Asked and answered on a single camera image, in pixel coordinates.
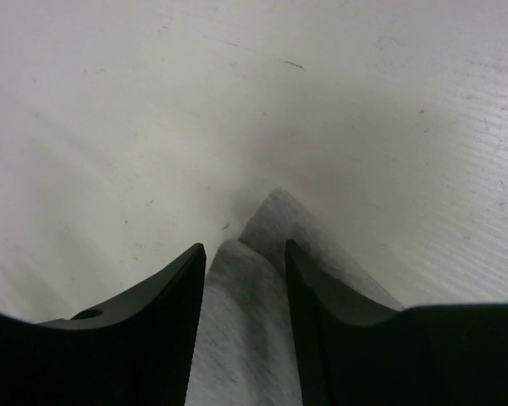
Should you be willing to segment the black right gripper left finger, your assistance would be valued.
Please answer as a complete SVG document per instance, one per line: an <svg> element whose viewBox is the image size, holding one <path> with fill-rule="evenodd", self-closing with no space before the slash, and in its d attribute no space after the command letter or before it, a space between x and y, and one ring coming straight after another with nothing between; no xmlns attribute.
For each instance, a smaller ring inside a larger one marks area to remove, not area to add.
<svg viewBox="0 0 508 406"><path fill-rule="evenodd" d="M206 254L69 319L0 314L0 405L181 405L201 312Z"/></svg>

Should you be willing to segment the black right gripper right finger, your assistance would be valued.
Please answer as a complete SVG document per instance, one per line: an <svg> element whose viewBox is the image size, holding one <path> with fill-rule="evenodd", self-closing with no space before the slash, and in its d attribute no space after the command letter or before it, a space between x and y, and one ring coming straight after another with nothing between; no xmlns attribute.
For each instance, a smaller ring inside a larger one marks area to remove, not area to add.
<svg viewBox="0 0 508 406"><path fill-rule="evenodd" d="M285 246L305 405L508 405L508 304L394 310Z"/></svg>

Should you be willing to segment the grey tank top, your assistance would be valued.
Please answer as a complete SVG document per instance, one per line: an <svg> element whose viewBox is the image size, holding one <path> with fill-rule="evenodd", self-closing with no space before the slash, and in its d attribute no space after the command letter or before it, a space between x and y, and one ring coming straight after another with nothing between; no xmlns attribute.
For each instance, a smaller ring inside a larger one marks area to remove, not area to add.
<svg viewBox="0 0 508 406"><path fill-rule="evenodd" d="M273 190L240 236L221 243L205 279L188 405L300 405L285 283L294 240L327 272L392 309L400 303L331 241L293 195Z"/></svg>

